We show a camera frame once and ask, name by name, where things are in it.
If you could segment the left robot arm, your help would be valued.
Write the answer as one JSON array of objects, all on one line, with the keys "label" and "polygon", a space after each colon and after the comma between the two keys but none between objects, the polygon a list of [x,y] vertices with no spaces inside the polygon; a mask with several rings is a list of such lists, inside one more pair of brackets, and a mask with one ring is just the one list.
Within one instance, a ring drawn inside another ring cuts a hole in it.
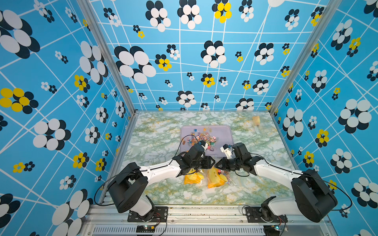
[{"label": "left robot arm", "polygon": [[128,164],[107,187],[118,213],[130,211],[143,221],[151,220],[157,211],[152,200],[144,194],[145,189],[166,179],[185,176],[200,169],[211,169],[215,160],[206,155],[206,147],[207,144],[201,141],[189,151],[156,165]]}]

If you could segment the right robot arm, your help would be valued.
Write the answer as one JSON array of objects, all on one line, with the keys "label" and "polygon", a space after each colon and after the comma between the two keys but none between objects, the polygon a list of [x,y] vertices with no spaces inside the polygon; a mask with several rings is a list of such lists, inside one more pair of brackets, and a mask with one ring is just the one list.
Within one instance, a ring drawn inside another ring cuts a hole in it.
[{"label": "right robot arm", "polygon": [[302,215],[312,222],[319,223],[338,204],[326,182],[315,170],[305,172],[291,170],[268,162],[259,154],[250,153],[243,143],[232,146],[223,145],[225,154],[215,165],[217,169],[228,172],[245,172],[268,178],[293,191],[293,196],[278,198],[272,196],[260,207],[260,217],[271,222],[282,215]]}]

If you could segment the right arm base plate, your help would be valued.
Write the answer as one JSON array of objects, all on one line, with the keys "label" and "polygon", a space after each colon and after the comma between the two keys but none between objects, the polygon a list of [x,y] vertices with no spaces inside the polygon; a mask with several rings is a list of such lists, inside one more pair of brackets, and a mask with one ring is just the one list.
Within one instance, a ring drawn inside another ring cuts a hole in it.
[{"label": "right arm base plate", "polygon": [[262,207],[243,206],[242,213],[246,216],[249,223],[287,223],[288,219],[285,215],[276,216]]}]

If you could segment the clear ziploc bag of lollipops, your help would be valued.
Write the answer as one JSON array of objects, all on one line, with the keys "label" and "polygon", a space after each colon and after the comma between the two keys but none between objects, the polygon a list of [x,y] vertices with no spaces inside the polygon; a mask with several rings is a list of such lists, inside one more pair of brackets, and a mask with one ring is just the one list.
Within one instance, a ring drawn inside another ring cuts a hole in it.
[{"label": "clear ziploc bag of lollipops", "polygon": [[252,123],[255,127],[259,127],[260,126],[260,116],[252,115]]}]

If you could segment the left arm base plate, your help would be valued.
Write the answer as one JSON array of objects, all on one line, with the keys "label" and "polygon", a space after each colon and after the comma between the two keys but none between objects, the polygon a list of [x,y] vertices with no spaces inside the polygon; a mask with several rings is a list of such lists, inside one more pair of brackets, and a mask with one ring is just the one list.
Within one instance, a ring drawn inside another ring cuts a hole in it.
[{"label": "left arm base plate", "polygon": [[142,222],[166,222],[168,217],[168,207],[154,207],[146,215],[142,216],[135,211],[130,210],[128,222],[142,223]]}]

